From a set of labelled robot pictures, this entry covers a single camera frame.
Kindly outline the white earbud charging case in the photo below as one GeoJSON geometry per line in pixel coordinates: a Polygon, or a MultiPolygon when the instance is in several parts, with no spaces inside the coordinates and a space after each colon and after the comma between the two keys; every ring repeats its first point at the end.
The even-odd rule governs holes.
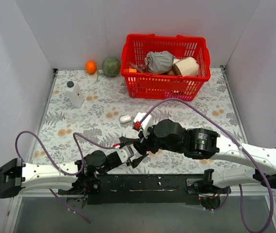
{"type": "Polygon", "coordinates": [[[131,121],[131,116],[130,115],[123,115],[119,118],[119,122],[121,124],[127,123],[131,121]]]}

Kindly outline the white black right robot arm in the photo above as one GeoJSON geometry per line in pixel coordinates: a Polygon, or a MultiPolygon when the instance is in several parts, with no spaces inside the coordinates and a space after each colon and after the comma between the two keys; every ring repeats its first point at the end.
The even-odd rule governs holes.
{"type": "Polygon", "coordinates": [[[134,147],[141,155],[167,150],[195,160],[224,160],[241,165],[225,170],[205,170],[202,180],[190,185],[192,190],[213,193],[218,188],[248,183],[276,189],[276,148],[266,149],[249,144],[238,146],[215,131],[185,129],[169,119],[158,124],[153,124],[152,120],[134,120],[133,127],[139,131],[134,147]]]}

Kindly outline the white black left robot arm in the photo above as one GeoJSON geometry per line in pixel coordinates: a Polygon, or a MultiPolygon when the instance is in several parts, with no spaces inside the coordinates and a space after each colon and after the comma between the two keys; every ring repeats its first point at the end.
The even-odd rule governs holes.
{"type": "Polygon", "coordinates": [[[72,194],[99,193],[99,174],[126,164],[136,168],[147,153],[136,159],[130,145],[118,144],[106,155],[96,150],[81,160],[64,164],[30,164],[15,158],[0,167],[0,199],[12,198],[30,190],[58,189],[72,194]]]}

